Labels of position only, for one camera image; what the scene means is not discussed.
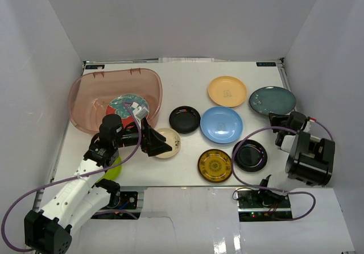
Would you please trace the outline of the dark teal ceramic plate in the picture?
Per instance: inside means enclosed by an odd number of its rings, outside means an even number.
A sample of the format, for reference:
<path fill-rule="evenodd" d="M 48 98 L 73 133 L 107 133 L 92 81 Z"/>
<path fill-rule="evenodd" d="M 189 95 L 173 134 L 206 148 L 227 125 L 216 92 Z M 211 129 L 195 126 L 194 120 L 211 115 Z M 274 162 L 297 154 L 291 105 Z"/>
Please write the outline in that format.
<path fill-rule="evenodd" d="M 286 115 L 296 107 L 296 97 L 287 89 L 266 86 L 257 89 L 249 98 L 250 107 L 258 114 Z"/>

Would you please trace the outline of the red and teal floral plate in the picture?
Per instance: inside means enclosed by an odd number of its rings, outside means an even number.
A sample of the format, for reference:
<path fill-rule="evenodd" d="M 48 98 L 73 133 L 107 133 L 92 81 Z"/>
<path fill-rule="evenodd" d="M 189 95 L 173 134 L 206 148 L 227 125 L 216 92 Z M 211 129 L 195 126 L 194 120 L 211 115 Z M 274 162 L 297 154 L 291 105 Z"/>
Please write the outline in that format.
<path fill-rule="evenodd" d="M 133 102 L 138 104 L 147 104 L 147 101 L 136 94 L 123 94 L 117 98 L 114 98 L 107 106 L 105 115 L 117 114 L 122 119 L 122 124 L 126 127 L 128 124 L 132 123 L 134 120 L 130 116 L 130 113 L 124 108 L 123 104 L 126 103 L 127 106 L 131 106 Z"/>

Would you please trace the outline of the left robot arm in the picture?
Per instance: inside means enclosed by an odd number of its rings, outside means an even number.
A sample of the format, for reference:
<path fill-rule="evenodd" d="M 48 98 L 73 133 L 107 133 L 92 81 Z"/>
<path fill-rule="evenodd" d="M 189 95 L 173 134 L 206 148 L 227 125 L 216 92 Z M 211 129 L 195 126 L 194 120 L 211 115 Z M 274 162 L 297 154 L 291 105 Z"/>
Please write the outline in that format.
<path fill-rule="evenodd" d="M 38 212 L 24 218 L 25 244 L 40 253 L 66 253 L 74 234 L 98 210 L 114 208 L 120 202 L 120 185 L 104 175 L 114 165 L 120 147 L 134 146 L 149 157 L 169 152 L 166 138 L 146 119 L 124 129 L 117 114 L 105 116 L 99 132 L 73 177 Z"/>

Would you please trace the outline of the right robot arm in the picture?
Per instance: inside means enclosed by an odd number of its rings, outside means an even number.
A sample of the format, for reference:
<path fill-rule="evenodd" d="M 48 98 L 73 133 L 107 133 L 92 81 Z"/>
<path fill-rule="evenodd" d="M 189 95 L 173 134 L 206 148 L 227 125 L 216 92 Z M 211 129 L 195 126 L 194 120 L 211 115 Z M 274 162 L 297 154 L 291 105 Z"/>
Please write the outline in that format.
<path fill-rule="evenodd" d="M 307 186 L 326 186 L 333 173 L 335 142 L 317 138 L 309 132 L 316 119 L 293 111 L 288 115 L 270 113 L 275 145 L 288 153 L 285 173 L 288 178 Z"/>

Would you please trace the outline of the pink translucent plastic bin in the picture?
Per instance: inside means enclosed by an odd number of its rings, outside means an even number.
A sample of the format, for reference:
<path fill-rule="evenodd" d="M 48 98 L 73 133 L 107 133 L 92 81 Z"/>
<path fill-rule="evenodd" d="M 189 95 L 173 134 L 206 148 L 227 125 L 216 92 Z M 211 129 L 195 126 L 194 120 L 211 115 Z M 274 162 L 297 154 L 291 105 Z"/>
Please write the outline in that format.
<path fill-rule="evenodd" d="M 81 76 L 73 83 L 68 96 L 71 123 L 88 134 L 97 133 L 108 104 L 123 94 L 136 94 L 147 101 L 147 121 L 155 127 L 163 88 L 159 75 L 146 68 L 97 71 Z"/>

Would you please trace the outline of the cream plate with black patch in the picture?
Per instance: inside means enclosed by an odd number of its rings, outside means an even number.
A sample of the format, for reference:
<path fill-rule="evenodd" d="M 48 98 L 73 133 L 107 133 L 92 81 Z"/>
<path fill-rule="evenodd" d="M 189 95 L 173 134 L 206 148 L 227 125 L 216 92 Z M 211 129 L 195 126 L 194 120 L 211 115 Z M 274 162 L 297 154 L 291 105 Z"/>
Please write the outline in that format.
<path fill-rule="evenodd" d="M 171 128 L 158 128 L 157 132 L 166 138 L 166 143 L 172 147 L 172 151 L 164 152 L 156 157 L 159 159 L 168 159 L 176 155 L 181 147 L 180 135 Z"/>

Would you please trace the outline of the black plate with iridescent rim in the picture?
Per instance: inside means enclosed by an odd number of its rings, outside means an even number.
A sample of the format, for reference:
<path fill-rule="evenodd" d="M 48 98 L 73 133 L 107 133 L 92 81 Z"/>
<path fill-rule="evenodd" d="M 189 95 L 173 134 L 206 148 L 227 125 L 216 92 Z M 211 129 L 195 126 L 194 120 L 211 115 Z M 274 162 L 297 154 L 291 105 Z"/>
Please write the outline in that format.
<path fill-rule="evenodd" d="M 239 149 L 238 145 L 241 143 L 239 141 L 235 144 L 233 152 L 238 150 L 234 161 L 237 166 L 245 172 L 258 172 L 262 170 L 268 161 L 268 154 L 264 146 L 255 140 L 246 140 Z"/>

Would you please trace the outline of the black glossy plate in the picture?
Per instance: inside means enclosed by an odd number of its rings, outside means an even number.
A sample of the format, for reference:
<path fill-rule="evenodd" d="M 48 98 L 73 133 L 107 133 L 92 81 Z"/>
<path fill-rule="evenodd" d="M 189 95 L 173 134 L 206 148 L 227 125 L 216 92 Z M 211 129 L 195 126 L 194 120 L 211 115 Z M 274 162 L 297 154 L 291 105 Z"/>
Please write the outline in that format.
<path fill-rule="evenodd" d="M 190 134 L 200 126 L 199 112 L 190 106 L 179 106 L 169 115 L 169 125 L 179 134 Z"/>

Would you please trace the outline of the lime green plate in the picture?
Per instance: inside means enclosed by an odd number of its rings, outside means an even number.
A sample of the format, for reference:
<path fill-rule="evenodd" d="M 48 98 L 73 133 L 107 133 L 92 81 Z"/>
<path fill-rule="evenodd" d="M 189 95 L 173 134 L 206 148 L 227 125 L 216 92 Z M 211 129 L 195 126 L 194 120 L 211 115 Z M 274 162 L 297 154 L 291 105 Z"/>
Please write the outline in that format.
<path fill-rule="evenodd" d="M 103 179 L 106 180 L 111 180 L 114 181 L 119 174 L 121 173 L 122 170 L 122 165 L 121 165 L 122 159 L 120 156 L 118 156 L 115 160 L 115 162 L 112 164 L 112 166 L 115 166 L 115 168 L 109 169 L 99 180 L 98 182 L 100 182 Z"/>

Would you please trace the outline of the light blue plate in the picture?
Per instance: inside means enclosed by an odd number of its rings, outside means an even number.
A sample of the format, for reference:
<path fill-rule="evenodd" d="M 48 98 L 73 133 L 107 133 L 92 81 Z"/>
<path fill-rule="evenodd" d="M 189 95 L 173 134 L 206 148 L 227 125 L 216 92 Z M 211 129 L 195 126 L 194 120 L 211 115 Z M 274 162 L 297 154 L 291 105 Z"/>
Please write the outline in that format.
<path fill-rule="evenodd" d="M 241 137 L 243 120 L 233 109 L 216 106 L 203 113 L 200 128 L 208 140 L 218 144 L 229 144 Z"/>

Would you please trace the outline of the brown and yellow patterned plate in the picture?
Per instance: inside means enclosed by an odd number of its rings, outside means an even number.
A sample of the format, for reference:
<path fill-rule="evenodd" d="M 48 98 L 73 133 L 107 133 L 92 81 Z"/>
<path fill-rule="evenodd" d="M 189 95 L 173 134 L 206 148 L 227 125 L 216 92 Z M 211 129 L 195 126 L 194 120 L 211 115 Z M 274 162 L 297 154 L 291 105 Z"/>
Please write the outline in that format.
<path fill-rule="evenodd" d="M 220 149 L 206 150 L 198 158 L 197 169 L 206 181 L 223 183 L 232 175 L 231 157 Z"/>

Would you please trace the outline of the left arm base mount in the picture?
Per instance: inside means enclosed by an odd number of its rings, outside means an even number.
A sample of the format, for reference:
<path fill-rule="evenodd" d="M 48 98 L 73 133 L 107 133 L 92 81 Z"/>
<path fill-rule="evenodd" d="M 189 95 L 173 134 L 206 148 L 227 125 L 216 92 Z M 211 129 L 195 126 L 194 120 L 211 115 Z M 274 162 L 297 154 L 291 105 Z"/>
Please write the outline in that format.
<path fill-rule="evenodd" d="M 135 210 L 138 207 L 137 191 L 121 191 L 116 209 L 119 210 Z"/>

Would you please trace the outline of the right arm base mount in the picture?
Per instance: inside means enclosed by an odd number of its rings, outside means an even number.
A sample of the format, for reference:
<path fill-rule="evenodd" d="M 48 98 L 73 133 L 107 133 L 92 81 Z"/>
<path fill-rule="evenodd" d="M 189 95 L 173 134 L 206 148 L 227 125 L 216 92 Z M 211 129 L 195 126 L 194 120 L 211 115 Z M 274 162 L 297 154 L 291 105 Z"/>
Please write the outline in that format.
<path fill-rule="evenodd" d="M 278 195 L 268 190 L 244 187 L 236 189 L 232 199 L 237 202 L 241 223 L 272 222 L 293 218 L 288 196 Z"/>

